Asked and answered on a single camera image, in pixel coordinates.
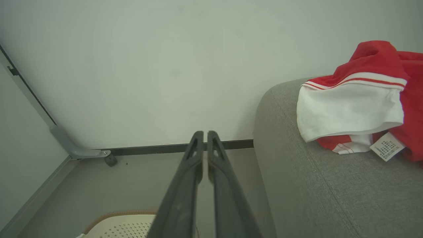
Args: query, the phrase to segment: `clothing tag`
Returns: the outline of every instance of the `clothing tag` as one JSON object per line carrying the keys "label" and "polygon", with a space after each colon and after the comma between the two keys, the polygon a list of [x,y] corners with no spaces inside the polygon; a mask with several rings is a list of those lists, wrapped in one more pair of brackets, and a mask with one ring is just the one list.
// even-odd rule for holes
{"label": "clothing tag", "polygon": [[385,161],[390,160],[404,148],[404,144],[395,138],[390,132],[384,134],[379,140],[370,146],[370,149]]}

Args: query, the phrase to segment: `metal bracket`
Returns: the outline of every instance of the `metal bracket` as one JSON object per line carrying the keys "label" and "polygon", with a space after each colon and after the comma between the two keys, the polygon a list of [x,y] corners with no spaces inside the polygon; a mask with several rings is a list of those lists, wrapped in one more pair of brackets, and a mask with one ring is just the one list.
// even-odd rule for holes
{"label": "metal bracket", "polygon": [[71,141],[69,136],[57,125],[50,127],[50,133],[56,138],[59,144],[76,160],[87,158],[105,158],[106,163],[111,167],[117,163],[116,158],[110,150],[81,149]]}
{"label": "metal bracket", "polygon": [[41,104],[35,93],[31,90],[30,86],[25,82],[18,69],[13,65],[10,58],[0,45],[0,63],[2,65],[10,64],[7,66],[10,72],[10,76],[16,83],[18,88],[22,91],[40,117],[46,122],[47,126],[50,127],[50,133],[56,138],[59,144],[69,153],[74,160],[87,159],[87,158],[104,158],[106,164],[110,167],[117,164],[116,158],[111,154],[110,150],[99,150],[99,149],[81,149],[73,143],[69,136],[56,125],[53,118],[47,112],[46,108]]}

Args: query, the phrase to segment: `plastic basket with holes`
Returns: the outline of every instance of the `plastic basket with holes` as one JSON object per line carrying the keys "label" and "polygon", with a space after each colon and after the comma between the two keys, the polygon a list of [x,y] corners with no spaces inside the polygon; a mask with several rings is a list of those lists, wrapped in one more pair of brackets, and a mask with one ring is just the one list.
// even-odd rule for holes
{"label": "plastic basket with holes", "polygon": [[[155,212],[139,210],[108,213],[92,222],[77,238],[145,238],[155,216]],[[195,237],[200,237],[198,230]]]}

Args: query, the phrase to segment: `gray fabric upholstery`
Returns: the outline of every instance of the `gray fabric upholstery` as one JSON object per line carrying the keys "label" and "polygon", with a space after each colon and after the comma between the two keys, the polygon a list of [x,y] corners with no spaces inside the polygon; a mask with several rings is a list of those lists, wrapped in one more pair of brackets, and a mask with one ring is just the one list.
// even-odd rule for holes
{"label": "gray fabric upholstery", "polygon": [[254,147],[277,235],[423,237],[423,170],[396,156],[338,155],[297,128],[300,85],[271,88],[257,109]]}

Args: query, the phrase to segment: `gray floor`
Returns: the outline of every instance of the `gray floor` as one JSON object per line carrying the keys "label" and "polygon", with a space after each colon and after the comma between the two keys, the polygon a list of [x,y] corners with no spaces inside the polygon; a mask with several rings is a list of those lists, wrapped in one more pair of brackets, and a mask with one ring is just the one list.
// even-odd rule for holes
{"label": "gray floor", "polygon": [[[228,150],[232,167],[263,237],[276,238],[254,149]],[[118,157],[115,167],[102,159],[81,161],[22,231],[22,238],[75,238],[99,216],[128,209],[157,209],[182,153]],[[198,187],[197,227],[214,238],[213,186],[204,177]]]}

